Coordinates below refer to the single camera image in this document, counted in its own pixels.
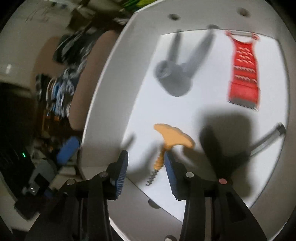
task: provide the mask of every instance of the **corkscrew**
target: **corkscrew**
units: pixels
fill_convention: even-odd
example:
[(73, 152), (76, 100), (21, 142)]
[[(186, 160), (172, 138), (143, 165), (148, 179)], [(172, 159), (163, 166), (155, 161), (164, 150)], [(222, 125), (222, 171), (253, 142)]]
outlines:
[(176, 127), (167, 124), (155, 124), (154, 129), (163, 136), (164, 145), (162, 146), (161, 152), (153, 166), (154, 170), (150, 174), (146, 186), (152, 184), (159, 170), (163, 167), (164, 154), (166, 151), (171, 150), (176, 145), (182, 145), (188, 148), (193, 148), (195, 146), (194, 140)]

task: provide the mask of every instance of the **screw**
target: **screw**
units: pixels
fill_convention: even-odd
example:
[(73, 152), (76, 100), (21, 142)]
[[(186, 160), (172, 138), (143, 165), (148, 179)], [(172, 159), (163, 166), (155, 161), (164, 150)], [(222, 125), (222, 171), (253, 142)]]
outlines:
[(185, 176), (191, 178), (191, 177), (194, 177), (194, 173), (186, 172)]
[(108, 177), (108, 173), (107, 172), (100, 172), (99, 176), (100, 177)]
[(224, 178), (220, 178), (219, 183), (224, 185), (224, 184), (227, 184), (227, 181)]
[(76, 181), (75, 181), (75, 179), (69, 179), (68, 181), (67, 181), (67, 185), (73, 185), (74, 183), (75, 183)]

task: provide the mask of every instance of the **wall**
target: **wall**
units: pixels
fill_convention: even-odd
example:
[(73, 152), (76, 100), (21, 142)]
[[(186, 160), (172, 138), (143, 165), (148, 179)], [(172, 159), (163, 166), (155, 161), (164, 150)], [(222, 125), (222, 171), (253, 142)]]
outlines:
[(39, 51), (50, 37), (67, 33), (69, 21), (67, 9), (26, 0), (0, 33), (0, 80), (34, 89), (31, 71)]

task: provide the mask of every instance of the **hole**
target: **hole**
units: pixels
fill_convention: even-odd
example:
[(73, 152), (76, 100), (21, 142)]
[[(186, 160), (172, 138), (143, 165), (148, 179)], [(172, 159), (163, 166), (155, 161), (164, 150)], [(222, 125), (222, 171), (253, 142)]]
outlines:
[(160, 208), (160, 206), (158, 206), (158, 205), (157, 205), (155, 202), (153, 202), (151, 199), (148, 200), (148, 204), (149, 204), (151, 207), (155, 208), (155, 209), (159, 209), (159, 208)]
[(173, 235), (167, 235), (165, 241), (177, 241), (177, 239)]
[(215, 25), (215, 24), (210, 24), (207, 26), (207, 29), (221, 29), (219, 26)]
[(242, 16), (246, 17), (246, 18), (248, 18), (248, 17), (250, 16), (249, 11), (246, 10), (245, 8), (243, 8), (243, 7), (238, 8), (238, 9), (237, 9), (237, 13), (238, 13), (239, 15), (242, 15)]
[(171, 13), (168, 15), (168, 18), (173, 20), (173, 21), (177, 21), (180, 19), (179, 15), (175, 14), (175, 13)]

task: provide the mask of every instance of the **red grater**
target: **red grater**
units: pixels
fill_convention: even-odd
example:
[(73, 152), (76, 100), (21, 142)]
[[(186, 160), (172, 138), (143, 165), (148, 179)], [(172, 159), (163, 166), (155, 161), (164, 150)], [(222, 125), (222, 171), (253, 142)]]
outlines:
[(233, 104), (251, 109), (258, 109), (259, 93), (257, 60), (253, 51), (253, 43), (259, 36), (252, 33), (251, 42), (240, 42), (233, 37), (233, 33), (226, 32), (234, 45), (233, 77), (229, 88), (228, 101)]

